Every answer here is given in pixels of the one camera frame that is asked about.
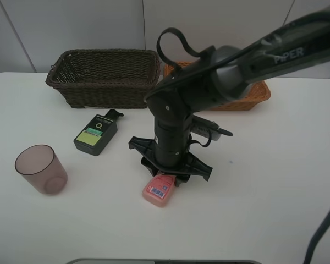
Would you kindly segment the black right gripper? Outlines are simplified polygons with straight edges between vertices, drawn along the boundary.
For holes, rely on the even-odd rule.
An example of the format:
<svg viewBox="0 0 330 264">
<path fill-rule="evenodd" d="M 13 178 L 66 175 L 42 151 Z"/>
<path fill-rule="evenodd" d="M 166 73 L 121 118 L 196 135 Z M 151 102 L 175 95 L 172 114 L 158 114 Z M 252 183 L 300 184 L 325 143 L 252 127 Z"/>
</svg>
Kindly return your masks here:
<svg viewBox="0 0 330 264">
<path fill-rule="evenodd" d="M 188 152 L 184 155 L 178 165 L 175 167 L 166 168 L 161 165 L 155 158 L 156 142 L 153 139 L 143 139 L 133 136 L 128 143 L 130 149 L 136 149 L 142 154 L 141 164 L 148 169 L 150 174 L 156 175 L 174 175 L 174 185 L 179 187 L 183 183 L 187 183 L 192 175 L 201 176 L 205 181 L 208 181 L 212 172 L 212 167 L 206 165 Z"/>
</svg>

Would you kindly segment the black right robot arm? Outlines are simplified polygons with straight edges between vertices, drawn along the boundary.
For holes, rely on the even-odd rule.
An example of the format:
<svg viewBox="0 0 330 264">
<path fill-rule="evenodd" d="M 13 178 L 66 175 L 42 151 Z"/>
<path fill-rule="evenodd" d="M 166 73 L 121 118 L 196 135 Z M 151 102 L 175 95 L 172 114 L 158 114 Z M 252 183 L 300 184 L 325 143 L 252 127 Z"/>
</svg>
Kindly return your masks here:
<svg viewBox="0 0 330 264">
<path fill-rule="evenodd" d="M 330 62 L 330 6 L 289 22 L 244 49 L 210 46 L 196 52 L 178 29 L 169 27 L 164 33 L 175 35 L 196 61 L 182 67 L 157 49 L 173 71 L 144 98 L 155 119 L 155 136 L 132 137 L 129 148 L 142 155 L 141 164 L 152 176 L 173 176 L 175 185 L 193 175 L 208 180 L 212 172 L 190 152 L 192 133 L 209 141 L 229 135 L 197 112 L 245 97 L 256 82 Z"/>
</svg>

